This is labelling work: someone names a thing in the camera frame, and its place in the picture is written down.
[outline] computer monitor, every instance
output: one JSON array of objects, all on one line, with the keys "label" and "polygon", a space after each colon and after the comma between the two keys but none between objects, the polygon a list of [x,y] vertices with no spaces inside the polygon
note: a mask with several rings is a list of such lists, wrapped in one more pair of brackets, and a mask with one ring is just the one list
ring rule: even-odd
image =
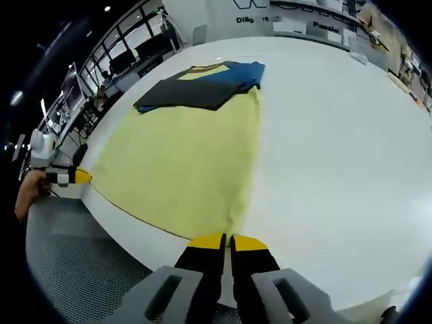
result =
[{"label": "computer monitor", "polygon": [[112,61],[109,62],[111,72],[115,74],[121,74],[124,70],[135,63],[135,56],[130,49],[123,52],[117,57],[114,57]]},{"label": "computer monitor", "polygon": [[72,67],[67,71],[65,80],[61,85],[61,90],[63,91],[63,97],[66,101],[67,108],[69,108],[70,111],[77,109],[77,107],[85,101],[84,94],[82,93],[78,81],[78,73],[76,73],[75,63],[73,63]]},{"label": "computer monitor", "polygon": [[162,34],[156,35],[155,37],[146,40],[142,44],[139,44],[135,50],[141,59],[149,59],[158,54],[166,53],[172,50],[169,39],[164,37]]}]

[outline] person's hand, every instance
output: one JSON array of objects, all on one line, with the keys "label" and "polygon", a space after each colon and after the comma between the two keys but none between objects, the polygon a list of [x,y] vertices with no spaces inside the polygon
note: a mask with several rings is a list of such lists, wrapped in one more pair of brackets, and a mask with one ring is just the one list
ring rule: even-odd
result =
[{"label": "person's hand", "polygon": [[43,189],[49,190],[46,179],[46,173],[41,170],[32,170],[27,173],[20,186],[15,204],[16,217],[19,221],[23,221],[27,217],[30,206],[39,197],[38,185],[40,184]]}]

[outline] window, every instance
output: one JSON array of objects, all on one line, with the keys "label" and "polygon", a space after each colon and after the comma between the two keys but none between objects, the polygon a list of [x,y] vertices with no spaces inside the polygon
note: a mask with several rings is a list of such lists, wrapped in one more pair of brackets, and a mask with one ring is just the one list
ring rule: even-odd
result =
[{"label": "window", "polygon": [[93,91],[90,88],[90,86],[88,85],[88,83],[86,82],[86,80],[83,78],[82,73],[78,77],[78,82],[80,83],[80,87],[81,87],[82,92],[84,93],[84,96],[85,97],[92,97]]},{"label": "window", "polygon": [[100,59],[102,55],[105,54],[105,50],[103,49],[102,45],[97,48],[97,50],[94,52],[94,56],[96,59]]},{"label": "window", "polygon": [[156,10],[159,7],[162,7],[162,0],[150,0],[142,5],[144,13],[148,16],[152,11]]},{"label": "window", "polygon": [[161,33],[162,26],[162,13],[158,14],[156,17],[151,18],[148,23],[150,24],[153,34],[156,36]]},{"label": "window", "polygon": [[108,55],[104,56],[102,58],[102,60],[100,60],[98,63],[99,63],[99,66],[101,67],[102,70],[109,72],[109,57],[108,57]]},{"label": "window", "polygon": [[125,41],[132,50],[134,56],[138,57],[138,52],[135,51],[135,48],[150,38],[150,32],[147,29],[147,26],[143,24],[140,27],[133,29],[133,31],[125,37]]},{"label": "window", "polygon": [[117,28],[114,28],[107,36],[107,38],[103,41],[105,44],[105,47],[109,49],[115,42],[117,42],[120,39],[119,32],[117,31]]},{"label": "window", "polygon": [[92,80],[92,78],[88,75],[87,71],[84,69],[81,73],[82,78],[84,79],[85,83],[87,83],[88,87],[91,89],[93,93],[96,93],[97,91],[97,85]]},{"label": "window", "polygon": [[142,20],[142,14],[139,9],[132,12],[128,17],[124,18],[124,20],[119,24],[121,33],[125,35],[130,31],[132,27],[135,25],[141,25],[144,23]]},{"label": "window", "polygon": [[120,54],[122,54],[123,52],[126,52],[126,46],[123,43],[123,41],[119,41],[117,42],[114,47],[112,49],[109,50],[109,54],[111,56],[111,58],[113,59],[114,57],[119,56]]},{"label": "window", "polygon": [[90,72],[90,80],[93,84],[96,84],[96,89],[102,85],[104,78],[102,77],[102,73],[91,60],[86,64],[86,68]]}]

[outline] white container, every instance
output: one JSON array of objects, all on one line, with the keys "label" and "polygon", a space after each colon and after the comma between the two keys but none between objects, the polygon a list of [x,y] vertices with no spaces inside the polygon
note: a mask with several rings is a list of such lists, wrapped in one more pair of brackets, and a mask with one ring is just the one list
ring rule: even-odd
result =
[{"label": "white container", "polygon": [[280,22],[274,22],[273,28],[275,32],[297,32],[306,33],[306,23],[299,22],[289,18],[282,18]]},{"label": "white container", "polygon": [[343,29],[342,30],[342,43],[349,47],[350,46],[350,37],[354,37],[356,38],[357,34],[355,32],[353,32],[352,30],[348,30],[348,29]]},{"label": "white container", "polygon": [[342,43],[342,35],[339,35],[335,32],[327,32],[327,39],[329,41],[333,41],[333,42],[337,42],[337,43]]}]

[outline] white table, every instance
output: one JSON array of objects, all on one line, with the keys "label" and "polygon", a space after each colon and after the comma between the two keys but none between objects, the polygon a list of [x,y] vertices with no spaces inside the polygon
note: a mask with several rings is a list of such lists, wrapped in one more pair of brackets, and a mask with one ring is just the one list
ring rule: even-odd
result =
[{"label": "white table", "polygon": [[[266,65],[261,147],[240,233],[325,290],[335,310],[407,283],[432,251],[430,118],[383,70],[347,52],[275,37],[186,49],[111,108],[88,139],[82,166],[91,171],[122,117],[156,82],[224,60]],[[151,269],[173,265],[188,243],[129,216],[91,186],[82,200]],[[224,278],[222,302],[230,304]]]}]

